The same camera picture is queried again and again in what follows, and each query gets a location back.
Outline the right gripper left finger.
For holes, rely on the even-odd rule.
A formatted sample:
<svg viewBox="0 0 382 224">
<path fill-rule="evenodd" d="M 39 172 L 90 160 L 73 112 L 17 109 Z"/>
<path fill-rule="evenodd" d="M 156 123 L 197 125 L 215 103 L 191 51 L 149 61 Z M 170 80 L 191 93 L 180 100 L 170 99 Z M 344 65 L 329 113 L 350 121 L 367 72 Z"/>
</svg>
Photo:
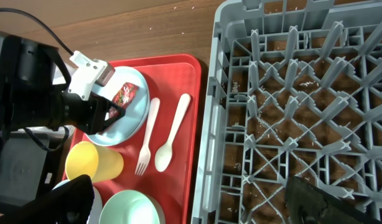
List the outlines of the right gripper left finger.
<svg viewBox="0 0 382 224">
<path fill-rule="evenodd" d="M 95 193 L 91 178 L 80 175 L 21 208 L 0 216 L 0 224 L 86 223 Z"/>
</svg>

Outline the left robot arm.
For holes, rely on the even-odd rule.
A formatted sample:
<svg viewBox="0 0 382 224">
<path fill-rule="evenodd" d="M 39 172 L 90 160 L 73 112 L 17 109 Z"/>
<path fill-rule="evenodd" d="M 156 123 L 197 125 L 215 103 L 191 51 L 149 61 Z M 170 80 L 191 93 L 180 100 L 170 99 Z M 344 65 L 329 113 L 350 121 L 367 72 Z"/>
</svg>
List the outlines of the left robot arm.
<svg viewBox="0 0 382 224">
<path fill-rule="evenodd" d="M 0 32 L 0 131 L 72 125 L 104 131 L 126 111 L 110 100 L 69 90 L 71 76 L 56 47 Z"/>
</svg>

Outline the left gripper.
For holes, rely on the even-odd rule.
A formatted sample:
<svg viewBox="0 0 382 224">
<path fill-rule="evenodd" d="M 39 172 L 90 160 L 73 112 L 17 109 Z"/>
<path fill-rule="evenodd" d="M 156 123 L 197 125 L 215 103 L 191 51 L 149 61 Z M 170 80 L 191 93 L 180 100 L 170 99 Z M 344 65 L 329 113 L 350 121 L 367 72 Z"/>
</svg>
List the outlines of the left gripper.
<svg viewBox="0 0 382 224">
<path fill-rule="evenodd" d="M 126 114 L 126 104 L 119 98 L 107 99 L 92 95 L 82 100 L 77 94 L 63 93 L 63 124 L 77 127 L 87 134 L 103 134 Z"/>
</svg>

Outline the red snack wrapper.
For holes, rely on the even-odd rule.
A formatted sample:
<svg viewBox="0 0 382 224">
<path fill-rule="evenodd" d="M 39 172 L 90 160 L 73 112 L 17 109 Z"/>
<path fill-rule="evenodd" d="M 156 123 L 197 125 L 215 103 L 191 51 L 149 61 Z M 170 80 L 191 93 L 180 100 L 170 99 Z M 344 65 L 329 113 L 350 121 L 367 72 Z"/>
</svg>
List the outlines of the red snack wrapper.
<svg viewBox="0 0 382 224">
<path fill-rule="evenodd" d="M 133 99 L 135 99 L 138 89 L 139 87 L 137 85 L 125 82 L 113 98 L 119 98 L 123 104 L 126 104 L 127 109 L 127 107 L 132 103 Z"/>
</svg>

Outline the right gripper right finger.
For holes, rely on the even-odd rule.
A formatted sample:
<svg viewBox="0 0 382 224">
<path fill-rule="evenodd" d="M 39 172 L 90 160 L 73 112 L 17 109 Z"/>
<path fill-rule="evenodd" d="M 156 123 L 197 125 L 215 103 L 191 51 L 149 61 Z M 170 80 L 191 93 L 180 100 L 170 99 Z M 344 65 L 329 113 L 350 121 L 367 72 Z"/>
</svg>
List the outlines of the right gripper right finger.
<svg viewBox="0 0 382 224">
<path fill-rule="evenodd" d="M 300 177 L 288 179 L 285 203 L 292 224 L 381 223 Z"/>
</svg>

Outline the yellow plastic cup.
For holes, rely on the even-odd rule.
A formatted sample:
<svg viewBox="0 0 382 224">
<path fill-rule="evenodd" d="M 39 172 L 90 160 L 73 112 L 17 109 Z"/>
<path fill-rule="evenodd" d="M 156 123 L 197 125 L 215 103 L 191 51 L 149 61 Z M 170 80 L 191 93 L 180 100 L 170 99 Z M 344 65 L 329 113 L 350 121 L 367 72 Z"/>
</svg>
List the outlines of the yellow plastic cup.
<svg viewBox="0 0 382 224">
<path fill-rule="evenodd" d="M 93 183 L 117 178 L 124 167 L 122 155 L 92 142 L 82 141 L 74 145 L 65 161 L 65 175 L 73 180 L 88 175 Z"/>
</svg>

